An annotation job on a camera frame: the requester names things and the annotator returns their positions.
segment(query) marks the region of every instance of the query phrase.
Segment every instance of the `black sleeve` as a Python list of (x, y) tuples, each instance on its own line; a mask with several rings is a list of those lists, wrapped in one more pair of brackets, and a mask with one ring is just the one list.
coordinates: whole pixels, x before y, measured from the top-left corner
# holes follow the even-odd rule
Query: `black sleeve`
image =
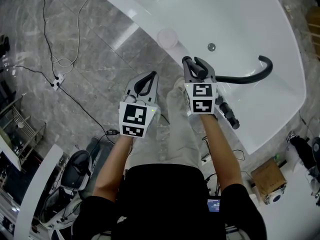
[(80, 206), (80, 214), (72, 225), (72, 240), (91, 240), (117, 223), (116, 205), (99, 196), (89, 196)]
[(233, 184), (223, 190), (220, 200), (220, 213), (225, 223), (242, 229), (251, 240), (267, 239), (264, 219), (243, 185)]

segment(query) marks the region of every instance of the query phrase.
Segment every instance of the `person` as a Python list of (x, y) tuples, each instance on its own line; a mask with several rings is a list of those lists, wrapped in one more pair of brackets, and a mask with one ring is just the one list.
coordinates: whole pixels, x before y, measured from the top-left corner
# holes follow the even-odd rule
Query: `person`
[[(226, 224), (250, 240), (267, 239), (261, 214), (243, 186), (239, 163), (215, 117), (201, 114), (213, 166), (221, 187), (219, 212), (208, 208), (209, 191), (200, 171), (201, 158), (190, 126), (184, 79), (167, 95), (170, 133), (167, 157), (159, 158), (157, 123), (145, 138), (121, 135), (72, 225), (72, 239), (226, 239)], [(123, 173), (125, 166), (129, 170)]]

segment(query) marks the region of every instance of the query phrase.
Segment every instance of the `black t-shirt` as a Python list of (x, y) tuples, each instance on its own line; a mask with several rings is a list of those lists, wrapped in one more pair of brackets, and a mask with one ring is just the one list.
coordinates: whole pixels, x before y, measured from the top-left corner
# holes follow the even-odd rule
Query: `black t-shirt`
[(102, 232), (116, 239), (226, 239), (225, 224), (242, 229), (251, 240), (267, 239), (262, 216), (240, 184), (223, 190), (220, 211), (209, 212), (208, 187), (201, 171), (179, 164), (131, 168), (116, 203), (90, 196), (73, 224), (74, 240)]

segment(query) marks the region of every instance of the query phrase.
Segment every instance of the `white pants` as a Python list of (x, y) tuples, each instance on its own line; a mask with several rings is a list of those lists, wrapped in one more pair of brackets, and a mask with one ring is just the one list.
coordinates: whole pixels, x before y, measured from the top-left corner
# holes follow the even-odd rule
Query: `white pants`
[(137, 138), (128, 157), (125, 168), (146, 164), (179, 164), (200, 168), (201, 157), (195, 133), (186, 112), (186, 99), (182, 90), (171, 90), (166, 98), (170, 122), (168, 153), (165, 161), (160, 161), (160, 146), (157, 142), (157, 125), (160, 108), (146, 132), (145, 138)]

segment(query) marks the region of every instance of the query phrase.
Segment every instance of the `person's right arm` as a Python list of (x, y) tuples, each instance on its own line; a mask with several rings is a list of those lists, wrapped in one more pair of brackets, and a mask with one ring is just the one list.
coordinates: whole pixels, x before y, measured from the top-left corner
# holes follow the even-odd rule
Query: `person's right arm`
[(221, 192), (232, 184), (243, 185), (238, 160), (232, 152), (217, 120), (211, 114), (201, 114), (200, 118), (209, 143), (210, 154)]

